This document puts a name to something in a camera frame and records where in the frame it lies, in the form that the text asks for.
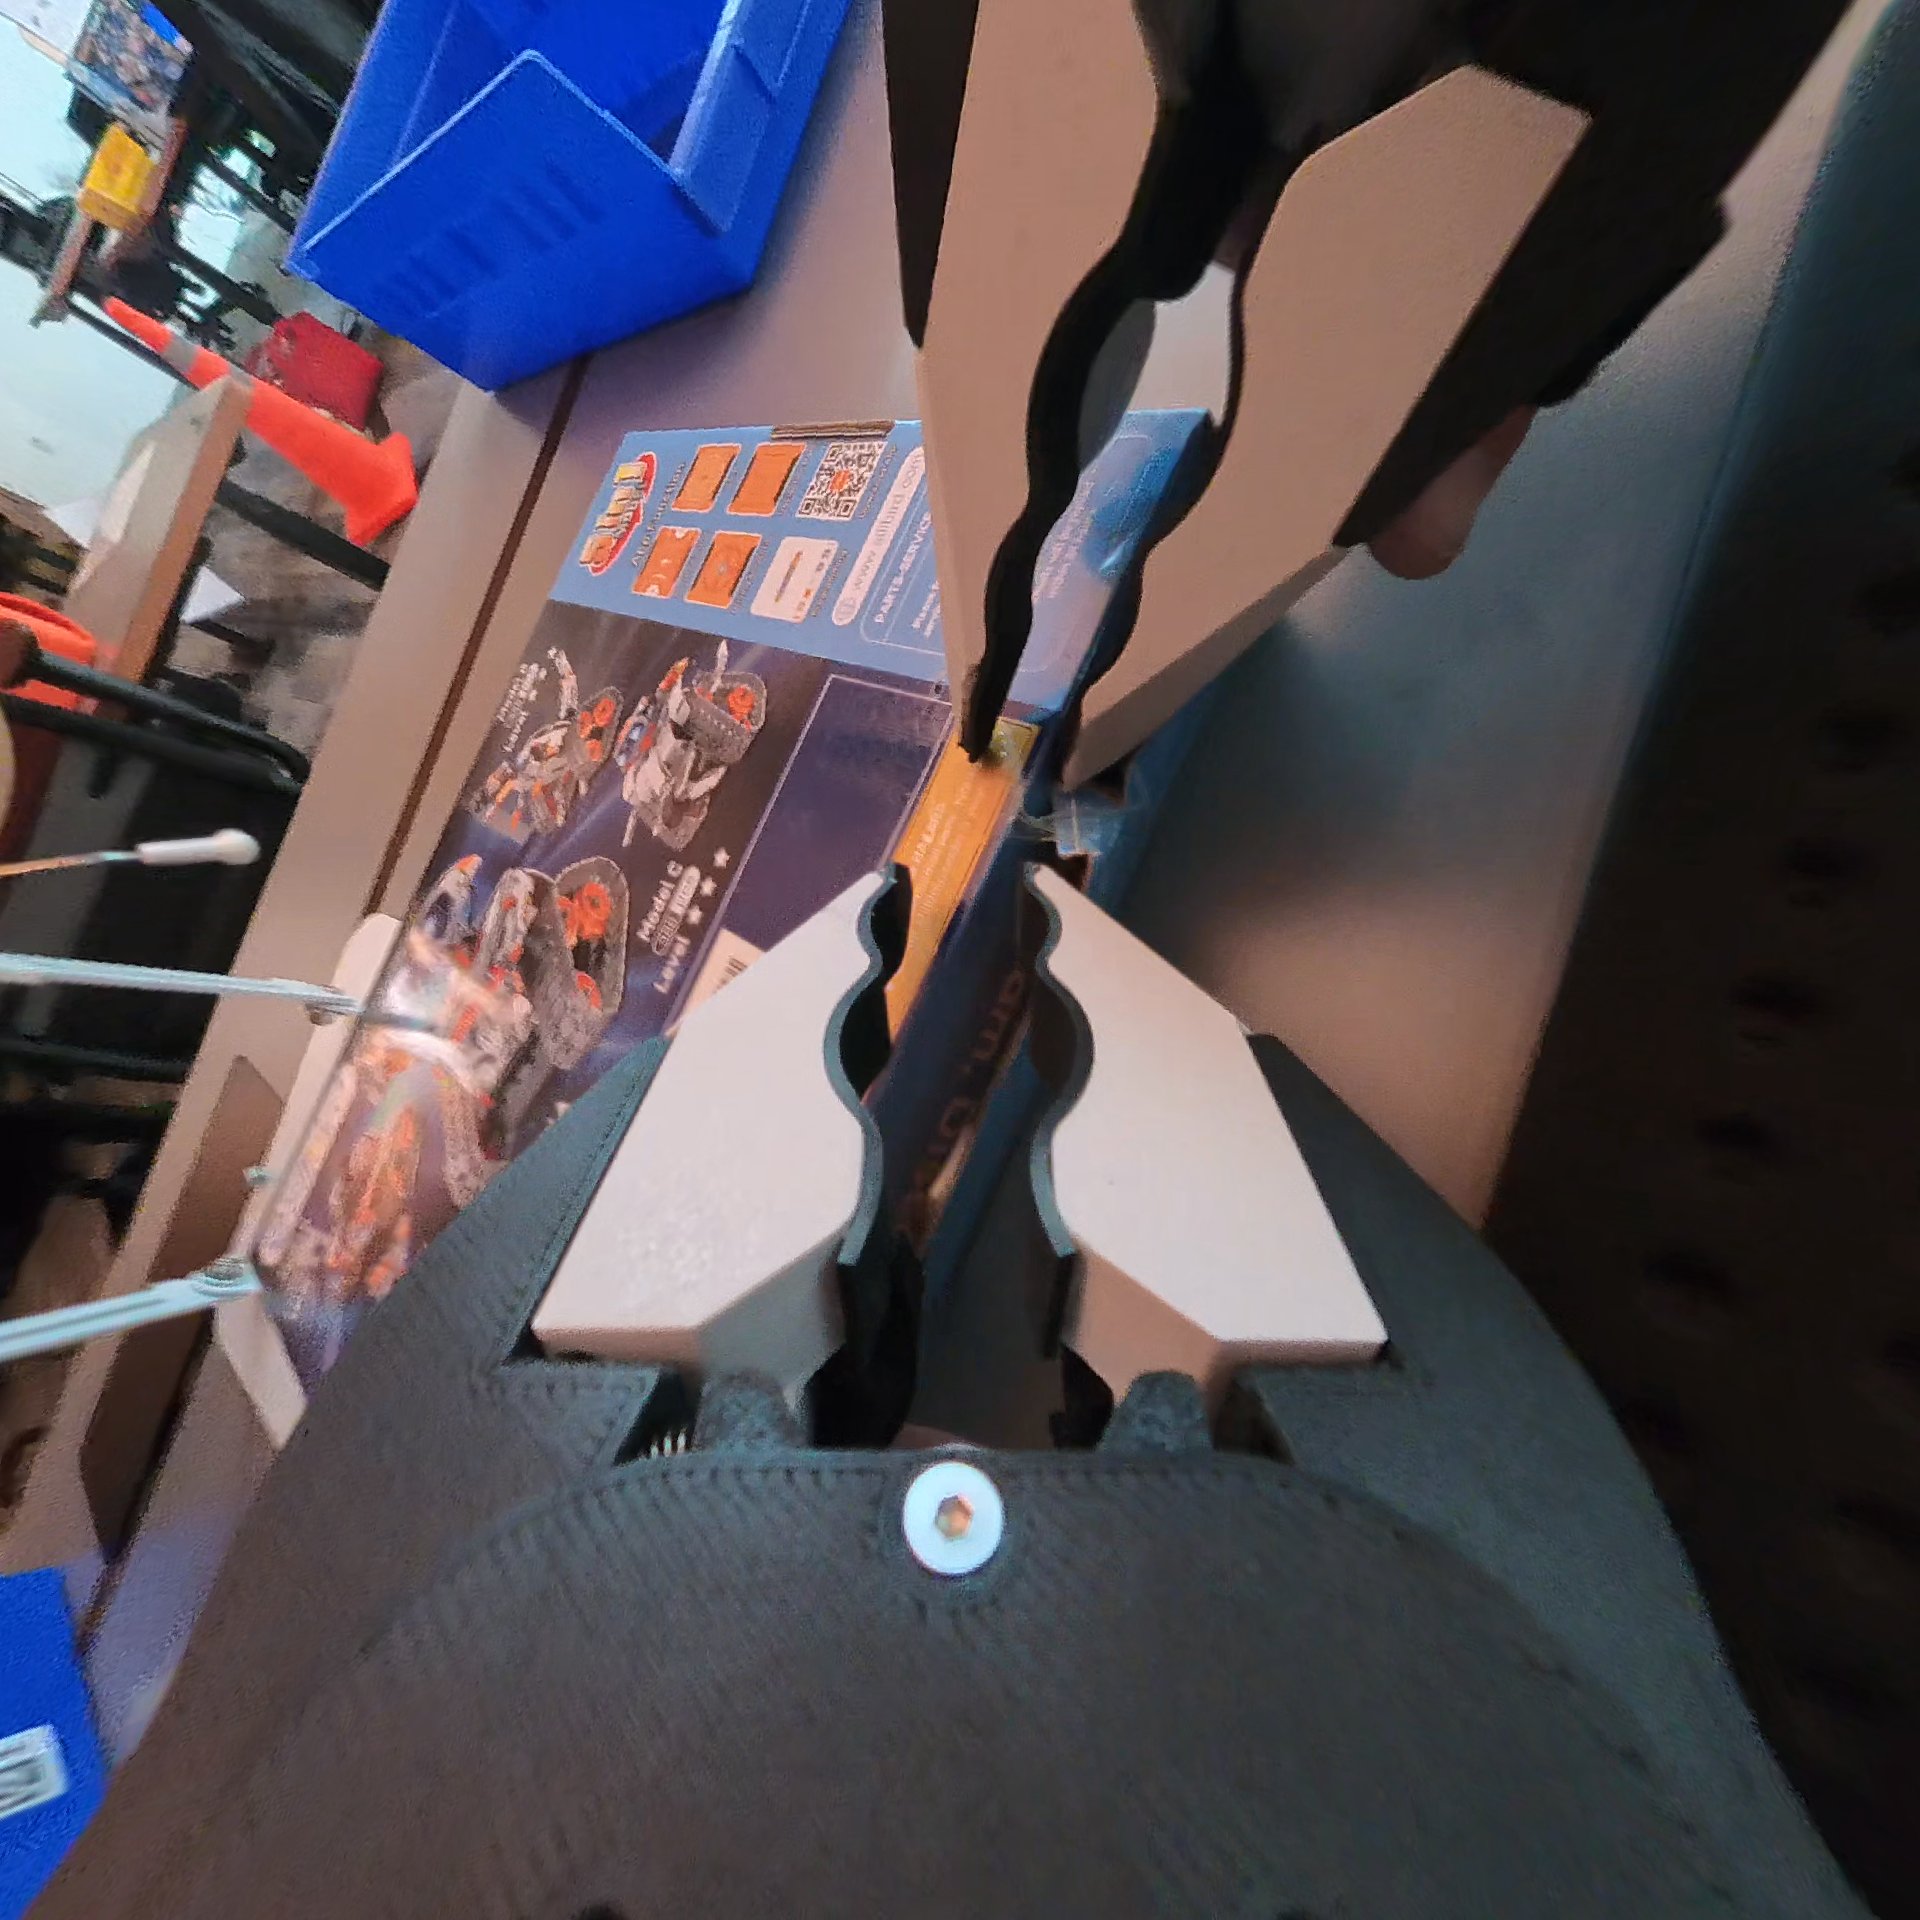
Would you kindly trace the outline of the yellow box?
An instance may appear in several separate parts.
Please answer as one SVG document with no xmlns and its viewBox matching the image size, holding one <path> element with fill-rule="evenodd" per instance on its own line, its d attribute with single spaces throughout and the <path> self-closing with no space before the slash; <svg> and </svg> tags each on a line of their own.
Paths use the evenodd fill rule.
<svg viewBox="0 0 1920 1920">
<path fill-rule="evenodd" d="M 79 186 L 79 211 L 113 232 L 148 222 L 157 161 L 125 125 L 107 125 Z"/>
</svg>

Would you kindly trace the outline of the orange traffic cone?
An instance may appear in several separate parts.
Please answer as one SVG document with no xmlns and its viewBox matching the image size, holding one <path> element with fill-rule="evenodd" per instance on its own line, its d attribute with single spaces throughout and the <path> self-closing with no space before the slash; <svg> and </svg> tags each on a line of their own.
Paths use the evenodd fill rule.
<svg viewBox="0 0 1920 1920">
<path fill-rule="evenodd" d="M 226 355 L 189 342 L 161 320 L 107 297 L 104 316 L 191 389 L 232 389 L 245 403 L 245 428 L 343 506 L 346 535 L 371 546 L 418 504 L 418 467 L 406 436 L 369 438 L 285 389 L 243 374 Z"/>
</svg>

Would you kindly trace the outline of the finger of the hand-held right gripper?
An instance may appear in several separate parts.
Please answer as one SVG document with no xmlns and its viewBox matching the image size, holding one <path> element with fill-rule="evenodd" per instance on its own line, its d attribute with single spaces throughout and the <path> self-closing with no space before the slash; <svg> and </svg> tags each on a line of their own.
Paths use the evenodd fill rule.
<svg viewBox="0 0 1920 1920">
<path fill-rule="evenodd" d="M 900 314 L 957 737 L 984 759 L 1043 546 L 1125 411 L 1159 302 L 1252 191 L 1234 2 L 884 2 Z"/>
<path fill-rule="evenodd" d="M 1139 748 L 1352 546 L 1348 514 L 1496 285 L 1590 117 L 1453 68 L 1288 179 L 1236 282 L 1236 403 L 1139 611 L 1076 706 L 1062 780 Z"/>
</svg>

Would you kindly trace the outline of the blue plastic bin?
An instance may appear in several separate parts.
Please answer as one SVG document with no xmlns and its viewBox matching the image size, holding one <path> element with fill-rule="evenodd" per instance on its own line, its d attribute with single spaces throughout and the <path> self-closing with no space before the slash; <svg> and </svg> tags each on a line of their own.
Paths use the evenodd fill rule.
<svg viewBox="0 0 1920 1920">
<path fill-rule="evenodd" d="M 848 2 L 385 2 L 298 278 L 495 392 L 741 294 Z"/>
</svg>

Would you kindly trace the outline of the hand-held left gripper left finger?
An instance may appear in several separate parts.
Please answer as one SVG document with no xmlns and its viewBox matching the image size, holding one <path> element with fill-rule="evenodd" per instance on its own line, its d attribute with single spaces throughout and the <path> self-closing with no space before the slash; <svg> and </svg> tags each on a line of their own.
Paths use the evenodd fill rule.
<svg viewBox="0 0 1920 1920">
<path fill-rule="evenodd" d="M 909 869 L 854 878 L 670 1039 L 532 1314 L 541 1351 L 805 1389 L 882 1204 Z"/>
</svg>

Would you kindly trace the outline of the wooden board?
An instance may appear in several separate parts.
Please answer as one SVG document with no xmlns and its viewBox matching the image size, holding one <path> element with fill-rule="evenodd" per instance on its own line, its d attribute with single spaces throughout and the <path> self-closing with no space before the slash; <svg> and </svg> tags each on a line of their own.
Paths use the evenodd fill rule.
<svg viewBox="0 0 1920 1920">
<path fill-rule="evenodd" d="M 100 500 L 62 611 L 90 635 L 97 666 L 117 679 L 145 683 L 166 652 L 248 394 L 243 376 L 183 392 L 177 407 L 135 436 Z"/>
</svg>

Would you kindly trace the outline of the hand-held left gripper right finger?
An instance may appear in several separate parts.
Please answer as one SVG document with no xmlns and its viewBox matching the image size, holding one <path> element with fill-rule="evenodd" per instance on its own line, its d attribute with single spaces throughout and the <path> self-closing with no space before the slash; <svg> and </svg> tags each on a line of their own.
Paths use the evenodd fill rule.
<svg viewBox="0 0 1920 1920">
<path fill-rule="evenodd" d="M 1385 1319 L 1254 1035 L 1062 873 L 1021 876 L 1043 1349 L 1122 1404 L 1147 1379 L 1221 1412 L 1252 1370 L 1352 1370 Z"/>
</svg>

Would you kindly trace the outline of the red object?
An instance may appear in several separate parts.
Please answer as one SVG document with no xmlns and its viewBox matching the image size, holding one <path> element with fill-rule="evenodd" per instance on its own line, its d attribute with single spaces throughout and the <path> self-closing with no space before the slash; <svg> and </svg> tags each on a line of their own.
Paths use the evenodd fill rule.
<svg viewBox="0 0 1920 1920">
<path fill-rule="evenodd" d="M 305 310 L 282 316 L 243 370 L 355 432 L 369 428 L 385 374 L 371 349 Z"/>
</svg>

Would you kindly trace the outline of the blue robot toy kit box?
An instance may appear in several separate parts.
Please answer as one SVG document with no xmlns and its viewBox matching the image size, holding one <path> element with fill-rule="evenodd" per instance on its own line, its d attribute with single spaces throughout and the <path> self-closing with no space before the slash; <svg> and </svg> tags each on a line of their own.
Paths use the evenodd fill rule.
<svg viewBox="0 0 1920 1920">
<path fill-rule="evenodd" d="M 638 428 L 258 1214 L 305 1390 L 412 1261 L 628 1052 L 863 873 L 974 896 L 1199 407 L 1129 407 L 1043 543 L 979 801 L 954 737 L 921 421 Z"/>
</svg>

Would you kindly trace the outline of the person's right hand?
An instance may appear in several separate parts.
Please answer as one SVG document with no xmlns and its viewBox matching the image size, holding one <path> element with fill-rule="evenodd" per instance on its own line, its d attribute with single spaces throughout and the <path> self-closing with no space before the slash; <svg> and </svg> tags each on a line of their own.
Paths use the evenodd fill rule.
<svg viewBox="0 0 1920 1920">
<path fill-rule="evenodd" d="M 1450 467 L 1442 467 L 1422 494 L 1416 494 L 1402 516 L 1394 516 L 1371 543 L 1369 554 L 1402 580 L 1429 580 L 1442 574 L 1465 548 L 1483 504 L 1499 476 L 1526 444 L 1538 407 L 1513 407 Z"/>
</svg>

